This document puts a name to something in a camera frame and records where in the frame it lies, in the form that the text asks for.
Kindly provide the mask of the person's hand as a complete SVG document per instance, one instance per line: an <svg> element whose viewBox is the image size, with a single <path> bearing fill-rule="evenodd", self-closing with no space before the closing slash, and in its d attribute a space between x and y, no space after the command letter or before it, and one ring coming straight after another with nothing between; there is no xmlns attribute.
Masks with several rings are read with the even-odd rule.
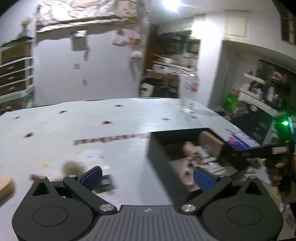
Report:
<svg viewBox="0 0 296 241"><path fill-rule="evenodd" d="M295 155L282 156L273 166L267 168L271 185L277 187L284 203L295 202Z"/></svg>

